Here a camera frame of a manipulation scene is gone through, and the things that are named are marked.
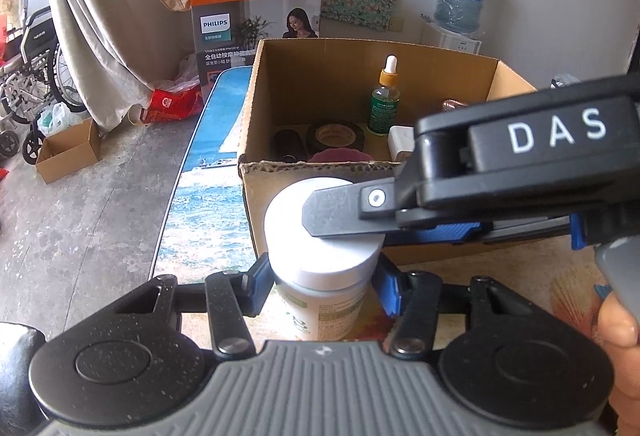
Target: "finger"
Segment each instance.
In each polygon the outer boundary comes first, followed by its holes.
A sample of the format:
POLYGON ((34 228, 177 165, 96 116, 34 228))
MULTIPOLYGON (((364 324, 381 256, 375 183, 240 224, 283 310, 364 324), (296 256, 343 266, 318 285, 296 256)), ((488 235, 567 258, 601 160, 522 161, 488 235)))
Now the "finger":
POLYGON ((640 436, 640 427, 629 425, 623 419, 618 418, 618 436, 640 436))
POLYGON ((598 332, 604 340, 622 348, 638 343, 638 322, 616 297, 610 293, 598 314, 598 332))
POLYGON ((616 387, 631 398, 640 400, 640 346, 621 348, 604 343, 615 373, 616 387))
POLYGON ((609 403, 625 424, 640 428, 640 400, 635 400, 614 387, 609 403))

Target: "white bottle cap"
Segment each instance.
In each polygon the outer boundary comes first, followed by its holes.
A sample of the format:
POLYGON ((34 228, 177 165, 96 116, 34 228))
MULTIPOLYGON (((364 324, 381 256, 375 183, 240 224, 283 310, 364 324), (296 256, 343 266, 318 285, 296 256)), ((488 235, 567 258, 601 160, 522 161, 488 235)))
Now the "white bottle cap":
POLYGON ((395 75, 397 67, 398 59, 395 57, 395 55, 389 55, 389 57, 386 58, 385 73, 388 73, 389 75, 395 75))
POLYGON ((285 283, 334 291, 369 279, 385 240, 383 234, 314 238, 302 225, 302 207, 319 189, 350 185, 339 178, 311 178, 282 190, 270 203, 264 234, 271 268, 285 283))

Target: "white curtain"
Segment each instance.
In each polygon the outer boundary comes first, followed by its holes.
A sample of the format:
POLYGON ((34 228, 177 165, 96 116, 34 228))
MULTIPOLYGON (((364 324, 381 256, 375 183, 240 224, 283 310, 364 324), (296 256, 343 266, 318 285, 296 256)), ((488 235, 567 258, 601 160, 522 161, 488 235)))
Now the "white curtain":
POLYGON ((116 127, 130 107, 147 107, 156 65, 151 40, 126 0, 49 0, 69 71, 91 116, 116 127))

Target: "white box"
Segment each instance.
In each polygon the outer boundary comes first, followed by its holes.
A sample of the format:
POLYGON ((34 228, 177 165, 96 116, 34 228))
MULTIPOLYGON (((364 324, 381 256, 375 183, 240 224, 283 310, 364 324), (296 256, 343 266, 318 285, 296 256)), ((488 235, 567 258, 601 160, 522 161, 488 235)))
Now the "white box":
POLYGON ((420 44, 477 55, 480 51, 482 41, 469 39, 459 33, 445 30, 433 22, 425 22, 422 26, 420 44))

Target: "gray floor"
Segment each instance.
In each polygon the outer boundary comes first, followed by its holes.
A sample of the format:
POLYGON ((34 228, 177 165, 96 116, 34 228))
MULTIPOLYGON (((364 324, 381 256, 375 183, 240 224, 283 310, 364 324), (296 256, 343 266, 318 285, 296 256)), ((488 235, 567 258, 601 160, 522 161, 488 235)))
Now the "gray floor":
POLYGON ((45 185, 20 154, 0 182, 0 320, 55 336, 144 282, 194 118, 120 126, 97 164, 45 185))

